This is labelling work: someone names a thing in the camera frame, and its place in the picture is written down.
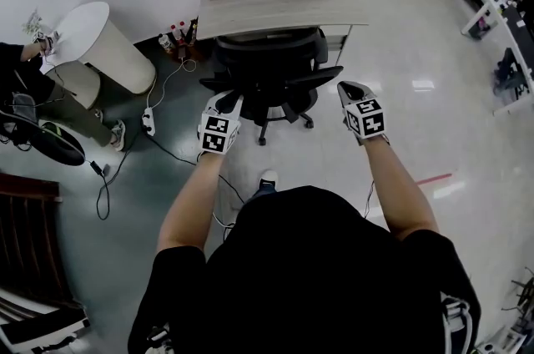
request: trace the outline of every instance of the black office chair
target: black office chair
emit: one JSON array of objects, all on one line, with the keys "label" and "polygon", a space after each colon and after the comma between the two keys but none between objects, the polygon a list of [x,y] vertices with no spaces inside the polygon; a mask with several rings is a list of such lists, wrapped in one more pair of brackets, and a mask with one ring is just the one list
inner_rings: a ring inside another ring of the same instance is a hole
[{"label": "black office chair", "polygon": [[[208,89],[221,93],[234,90],[243,94],[241,116],[262,127],[258,138],[265,145],[269,122],[305,120],[317,102],[317,87],[329,82],[343,70],[342,66],[319,69],[328,60],[325,35],[318,28],[296,29],[259,35],[257,38],[218,37],[214,56],[223,66],[214,78],[200,79]],[[269,108],[281,107],[285,116],[268,118]]]}]

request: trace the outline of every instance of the person's leg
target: person's leg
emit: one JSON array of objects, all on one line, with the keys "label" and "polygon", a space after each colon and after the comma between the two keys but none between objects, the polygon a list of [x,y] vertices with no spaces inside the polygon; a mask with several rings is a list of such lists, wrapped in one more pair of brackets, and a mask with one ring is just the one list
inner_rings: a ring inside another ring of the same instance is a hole
[{"label": "person's leg", "polygon": [[87,138],[93,138],[100,146],[110,144],[115,136],[105,127],[93,111],[85,109],[67,90],[56,83],[47,102],[37,108],[38,117],[63,124]]},{"label": "person's leg", "polygon": [[273,194],[276,192],[276,185],[278,184],[278,175],[273,170],[266,170],[259,178],[258,190],[252,195],[246,203],[258,198],[262,195]]}]

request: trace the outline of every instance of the shoe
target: shoe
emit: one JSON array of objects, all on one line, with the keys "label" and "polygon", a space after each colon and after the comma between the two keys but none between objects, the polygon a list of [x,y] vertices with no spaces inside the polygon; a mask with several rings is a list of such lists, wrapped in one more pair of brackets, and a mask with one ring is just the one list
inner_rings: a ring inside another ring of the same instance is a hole
[{"label": "shoe", "polygon": [[94,116],[97,117],[100,120],[100,123],[103,122],[103,111],[100,109],[94,110]]},{"label": "shoe", "polygon": [[111,143],[116,151],[120,152],[124,148],[124,135],[126,134],[126,125],[123,120],[118,119],[115,126],[111,129],[111,132],[117,136],[117,141]]},{"label": "shoe", "polygon": [[278,174],[274,170],[266,170],[259,178],[258,189],[260,190],[264,185],[273,185],[276,188],[278,184]]}]

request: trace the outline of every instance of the pants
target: pants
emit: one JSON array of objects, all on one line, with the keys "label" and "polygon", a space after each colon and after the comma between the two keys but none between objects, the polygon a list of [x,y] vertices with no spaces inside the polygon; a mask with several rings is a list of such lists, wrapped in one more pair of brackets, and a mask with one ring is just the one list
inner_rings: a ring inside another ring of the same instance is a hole
[{"label": "pants", "polygon": [[62,124],[82,136],[93,138],[100,146],[106,146],[111,141],[111,130],[104,127],[96,115],[85,109],[67,90],[59,84],[53,88],[46,100],[63,100],[44,104],[37,108],[38,118]]},{"label": "pants", "polygon": [[276,189],[271,184],[264,184],[259,188],[254,195],[252,195],[245,204],[248,204],[250,201],[252,201],[254,198],[258,198],[263,195],[273,194],[276,192]]}]

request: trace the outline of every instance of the drawer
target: drawer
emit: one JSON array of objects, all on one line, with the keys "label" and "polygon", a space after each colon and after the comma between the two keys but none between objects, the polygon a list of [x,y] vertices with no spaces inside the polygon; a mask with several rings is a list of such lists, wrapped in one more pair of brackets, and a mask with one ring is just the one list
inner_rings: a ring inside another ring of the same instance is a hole
[{"label": "drawer", "polygon": [[326,37],[348,35],[350,30],[349,24],[326,24],[320,27]]}]

